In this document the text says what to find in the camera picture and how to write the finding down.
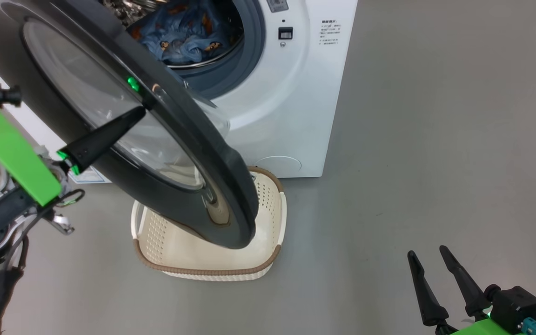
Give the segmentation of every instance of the gray floor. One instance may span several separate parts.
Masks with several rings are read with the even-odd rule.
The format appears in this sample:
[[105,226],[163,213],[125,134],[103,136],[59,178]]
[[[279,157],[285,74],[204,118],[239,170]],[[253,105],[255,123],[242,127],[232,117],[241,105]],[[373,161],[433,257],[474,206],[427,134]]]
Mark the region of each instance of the gray floor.
[[132,199],[87,187],[31,233],[6,334],[433,334],[406,252],[461,322],[445,244],[483,287],[536,295],[536,1],[361,0],[324,176],[285,180],[261,280],[170,278],[132,250]]

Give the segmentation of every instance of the laundry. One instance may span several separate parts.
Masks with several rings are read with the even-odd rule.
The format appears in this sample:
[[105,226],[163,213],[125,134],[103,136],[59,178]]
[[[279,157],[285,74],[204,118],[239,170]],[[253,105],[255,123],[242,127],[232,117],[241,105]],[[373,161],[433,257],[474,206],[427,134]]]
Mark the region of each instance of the laundry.
[[171,0],[127,31],[168,65],[212,59],[227,51],[232,40],[211,0]]

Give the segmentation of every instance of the laundry basket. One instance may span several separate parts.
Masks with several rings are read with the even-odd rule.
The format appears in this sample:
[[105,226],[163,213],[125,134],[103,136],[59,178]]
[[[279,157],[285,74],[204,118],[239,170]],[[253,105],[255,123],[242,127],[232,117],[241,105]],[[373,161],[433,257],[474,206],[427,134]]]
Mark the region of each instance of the laundry basket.
[[245,248],[216,246],[156,214],[137,201],[132,236],[140,260],[171,276],[206,281],[243,281],[264,276],[281,250],[287,225],[287,199],[270,172],[250,167],[259,198],[255,237]]

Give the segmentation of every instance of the clothes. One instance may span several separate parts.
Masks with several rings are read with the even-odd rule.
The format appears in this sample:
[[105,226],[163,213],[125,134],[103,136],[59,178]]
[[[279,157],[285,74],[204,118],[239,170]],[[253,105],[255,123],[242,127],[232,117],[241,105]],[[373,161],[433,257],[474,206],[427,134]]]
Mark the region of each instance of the clothes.
[[230,47],[229,25],[211,0],[171,0],[127,31],[169,65],[199,63]]

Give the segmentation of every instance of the black cable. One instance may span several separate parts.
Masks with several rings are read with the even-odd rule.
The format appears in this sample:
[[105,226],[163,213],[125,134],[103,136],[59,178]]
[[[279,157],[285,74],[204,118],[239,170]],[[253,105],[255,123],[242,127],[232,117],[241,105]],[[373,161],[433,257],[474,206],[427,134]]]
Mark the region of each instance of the black cable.
[[57,200],[54,200],[51,203],[48,203],[45,207],[41,208],[41,210],[39,210],[36,213],[36,216],[34,217],[34,219],[32,219],[32,221],[30,221],[30,223],[28,223],[28,225],[25,227],[24,231],[20,235],[20,238],[18,238],[18,240],[9,249],[9,251],[8,251],[8,253],[6,255],[6,262],[4,263],[4,269],[7,269],[9,267],[9,263],[10,263],[11,258],[13,256],[13,253],[18,248],[18,246],[20,246],[20,244],[24,240],[24,237],[26,237],[26,235],[28,234],[28,231],[30,231],[32,229],[32,227],[34,227],[34,225],[36,225],[36,223],[39,222],[55,206],[57,206],[58,204],[64,202],[65,199],[68,199],[69,197],[72,197],[73,195],[78,194],[78,193],[80,193],[80,195],[77,197],[77,200],[75,200],[75,202],[77,202],[78,200],[82,199],[86,192],[81,188],[75,189],[75,190],[71,191],[70,193],[64,195],[63,197],[61,197],[61,198],[59,198]]

